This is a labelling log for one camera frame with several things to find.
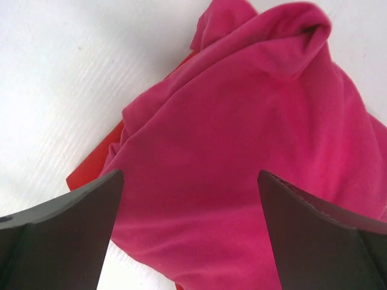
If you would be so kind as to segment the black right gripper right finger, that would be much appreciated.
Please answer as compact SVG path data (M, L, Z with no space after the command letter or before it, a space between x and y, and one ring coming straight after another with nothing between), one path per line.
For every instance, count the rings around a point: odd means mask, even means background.
M258 187L283 289L386 289L386 223L265 170Z

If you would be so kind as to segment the pink t shirt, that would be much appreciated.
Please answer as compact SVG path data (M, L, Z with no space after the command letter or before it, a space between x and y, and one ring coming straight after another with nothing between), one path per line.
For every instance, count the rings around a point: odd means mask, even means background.
M279 289L257 178L386 220L386 127L331 59L307 2L213 1L193 58L123 110L112 241L184 289Z

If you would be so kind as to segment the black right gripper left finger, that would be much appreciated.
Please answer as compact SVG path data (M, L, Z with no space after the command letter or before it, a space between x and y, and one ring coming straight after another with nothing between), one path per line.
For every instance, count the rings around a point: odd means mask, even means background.
M96 289L123 172L1 217L1 289Z

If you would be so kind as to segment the red t shirt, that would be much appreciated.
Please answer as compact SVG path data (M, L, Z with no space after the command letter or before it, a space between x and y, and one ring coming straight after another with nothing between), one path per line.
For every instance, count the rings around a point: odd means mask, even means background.
M184 159L177 143L181 121L167 108L162 89L159 83L128 105L122 121L67 177L67 184L75 190L121 170L124 188L113 242L183 289L172 247L178 218L184 215L183 194L176 188Z

